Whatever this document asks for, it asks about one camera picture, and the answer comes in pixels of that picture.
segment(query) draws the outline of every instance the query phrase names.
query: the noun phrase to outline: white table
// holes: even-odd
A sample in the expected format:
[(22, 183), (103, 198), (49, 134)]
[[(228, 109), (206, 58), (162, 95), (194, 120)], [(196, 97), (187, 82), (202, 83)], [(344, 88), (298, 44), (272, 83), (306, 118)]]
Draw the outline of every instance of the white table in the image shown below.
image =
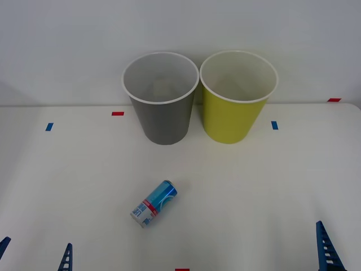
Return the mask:
[[(130, 106), (0, 108), (0, 173), (1, 271), (57, 270), (68, 242), (75, 271), (317, 271), (318, 220), (360, 267), (350, 104), (269, 104), (234, 145), (211, 140), (195, 107), (172, 146), (150, 142)], [(165, 179), (178, 196), (142, 229), (129, 213)]]

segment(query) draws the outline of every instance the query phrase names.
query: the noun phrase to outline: cup rim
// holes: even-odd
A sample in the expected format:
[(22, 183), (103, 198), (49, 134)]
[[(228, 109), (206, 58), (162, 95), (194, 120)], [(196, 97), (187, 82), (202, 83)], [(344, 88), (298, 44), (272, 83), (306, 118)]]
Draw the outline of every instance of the cup rim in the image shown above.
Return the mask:
[[(253, 55), (255, 56), (256, 58), (259, 58), (261, 60), (263, 60), (265, 63), (267, 63), (271, 69), (273, 70), (273, 72), (275, 73), (275, 76), (276, 76), (276, 84), (274, 86), (274, 88), (272, 89), (272, 91), (270, 93), (268, 93), (266, 96), (260, 98), (260, 99), (256, 99), (256, 100), (233, 100), (233, 99), (229, 99), (229, 98), (226, 98), (226, 97), (223, 97), (217, 93), (215, 93), (214, 91), (212, 91), (212, 89), (210, 89), (210, 87), (204, 82), (203, 80), (203, 76), (202, 76), (202, 71), (203, 71), (203, 67), (204, 65), (207, 63), (207, 61), (211, 58), (213, 58), (214, 56), (216, 55), (221, 55), (221, 54), (224, 54), (224, 53), (244, 53), (244, 54), (249, 54), (249, 55)], [(226, 50), (226, 51), (220, 51), (218, 53), (215, 53), (211, 56), (209, 56), (201, 65), (201, 68), (200, 68), (200, 80), (202, 82), (202, 84), (204, 85), (204, 87), (209, 91), (211, 92), (213, 95), (217, 96), (218, 98), (221, 98), (222, 100), (226, 100), (228, 102), (232, 102), (232, 103), (257, 103), (257, 102), (260, 102), (262, 100), (265, 100), (267, 99), (269, 96), (271, 96), (271, 94), (275, 91), (275, 89), (278, 87), (278, 83), (279, 83), (279, 77), (278, 77), (278, 73), (277, 73), (277, 70), (275, 69), (275, 67), (265, 58), (255, 54), (255, 53), (251, 53), (251, 52), (248, 52), (248, 51), (242, 51), (242, 50)]]
[[(141, 58), (145, 58), (146, 56), (149, 56), (149, 55), (156, 55), (156, 54), (169, 54), (169, 55), (180, 56), (181, 58), (186, 59), (187, 61), (189, 61), (189, 62), (193, 65), (194, 69), (195, 69), (196, 72), (197, 72), (197, 80), (196, 80), (194, 86), (191, 88), (190, 91), (188, 91), (188, 92), (185, 93), (184, 95), (178, 97), (177, 99), (166, 100), (166, 101), (164, 101), (164, 102), (151, 102), (151, 101), (149, 101), (149, 100), (143, 100), (143, 99), (140, 99), (140, 98), (134, 96), (132, 93), (130, 93), (130, 92), (128, 91), (128, 89), (125, 87), (125, 84), (124, 84), (124, 74), (125, 74), (125, 72), (127, 71), (127, 69), (128, 69), (134, 62), (136, 62), (137, 60), (139, 60), (139, 59), (141, 59)], [(200, 75), (199, 75), (198, 67), (197, 67), (196, 64), (194, 64), (194, 62), (193, 62), (191, 59), (189, 59), (189, 58), (187, 58), (186, 56), (181, 55), (181, 54), (177, 54), (177, 53), (173, 53), (173, 52), (168, 52), (168, 51), (159, 51), (159, 52), (154, 52), (154, 53), (149, 53), (149, 54), (141, 55), (140, 57), (138, 57), (138, 58), (134, 59), (132, 62), (130, 62), (130, 63), (126, 66), (126, 68), (124, 69), (124, 71), (123, 71), (123, 73), (122, 73), (121, 81), (122, 81), (122, 87), (123, 87), (123, 89), (125, 90), (125, 92), (128, 94), (128, 96), (132, 97), (133, 99), (137, 100), (138, 102), (147, 103), (147, 104), (168, 104), (168, 103), (175, 103), (175, 102), (177, 102), (177, 101), (179, 101), (179, 100), (184, 99), (184, 98), (187, 97), (188, 95), (190, 95), (190, 94), (196, 89), (196, 87), (197, 87), (197, 85), (198, 85), (198, 83), (199, 83), (199, 78), (200, 78)]]

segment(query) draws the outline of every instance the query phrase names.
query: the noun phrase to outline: gray cup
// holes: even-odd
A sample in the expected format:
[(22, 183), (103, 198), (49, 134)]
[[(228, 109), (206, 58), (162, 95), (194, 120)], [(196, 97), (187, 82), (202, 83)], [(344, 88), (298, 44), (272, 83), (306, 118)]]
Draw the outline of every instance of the gray cup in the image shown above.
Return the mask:
[(197, 66), (176, 53), (148, 54), (124, 70), (123, 88), (152, 142), (171, 145), (186, 136), (198, 81)]

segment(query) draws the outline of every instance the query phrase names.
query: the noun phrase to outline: blue can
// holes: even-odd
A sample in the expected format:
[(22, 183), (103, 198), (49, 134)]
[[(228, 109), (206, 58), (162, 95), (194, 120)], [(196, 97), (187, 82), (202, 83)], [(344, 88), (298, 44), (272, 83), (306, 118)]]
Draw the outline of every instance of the blue can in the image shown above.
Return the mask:
[(139, 225), (145, 227), (176, 194), (174, 185), (170, 181), (163, 181), (130, 215)]

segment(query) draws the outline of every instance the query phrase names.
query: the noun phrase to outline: paper cup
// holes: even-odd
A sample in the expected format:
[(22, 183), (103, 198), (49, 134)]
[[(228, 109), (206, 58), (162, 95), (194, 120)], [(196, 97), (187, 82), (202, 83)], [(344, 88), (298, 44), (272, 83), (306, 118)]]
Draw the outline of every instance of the paper cup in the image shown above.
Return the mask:
[(169, 52), (141, 56), (122, 75), (144, 133), (160, 145), (174, 144), (187, 134), (198, 82), (197, 66)]
[(208, 57), (200, 78), (204, 129), (221, 143), (236, 143), (247, 135), (278, 85), (272, 64), (246, 51), (222, 51)]

